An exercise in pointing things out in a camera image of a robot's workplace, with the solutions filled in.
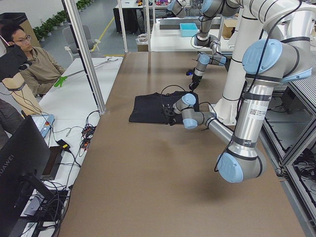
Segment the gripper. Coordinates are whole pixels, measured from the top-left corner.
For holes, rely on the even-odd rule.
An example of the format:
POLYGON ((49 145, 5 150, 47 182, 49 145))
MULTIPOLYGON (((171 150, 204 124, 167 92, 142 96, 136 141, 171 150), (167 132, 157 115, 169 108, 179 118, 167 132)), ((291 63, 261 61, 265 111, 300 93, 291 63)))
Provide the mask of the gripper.
POLYGON ((195 90, 201 81, 201 76, 193 75, 192 83, 189 85, 190 90, 195 90))
POLYGON ((176 118, 175 118, 175 112, 171 108, 165 109, 165 116, 169 120, 169 125, 175 125, 176 124, 176 118))

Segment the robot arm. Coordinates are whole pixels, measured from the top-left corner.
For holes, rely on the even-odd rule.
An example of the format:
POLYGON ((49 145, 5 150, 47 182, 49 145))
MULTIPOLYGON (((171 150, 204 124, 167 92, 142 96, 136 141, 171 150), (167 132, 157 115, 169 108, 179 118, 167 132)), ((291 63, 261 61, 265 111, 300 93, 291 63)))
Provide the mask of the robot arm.
POLYGON ((230 0, 205 0, 201 6, 202 16, 199 18, 201 26, 199 33, 195 35, 195 46, 207 47, 212 50, 212 54, 200 53, 197 57, 197 66, 192 71, 187 71, 187 75, 192 75, 192 82, 189 85, 190 91, 194 91, 199 85, 207 65, 213 64, 224 66, 227 58, 221 53, 220 40, 209 34, 212 21, 218 15, 232 17, 239 11, 240 5, 230 0))
POLYGON ((222 56, 219 41, 209 33, 212 20, 236 13, 241 19, 222 98, 210 112, 196 112, 190 92, 164 108, 170 121, 180 114, 185 128, 203 124, 228 142, 214 170, 230 183, 257 178, 266 170, 266 159, 256 147, 259 133, 274 87, 312 73, 310 34, 316 7, 301 0, 205 0, 195 45, 209 47, 212 54, 198 55, 190 91, 206 67, 222 56))

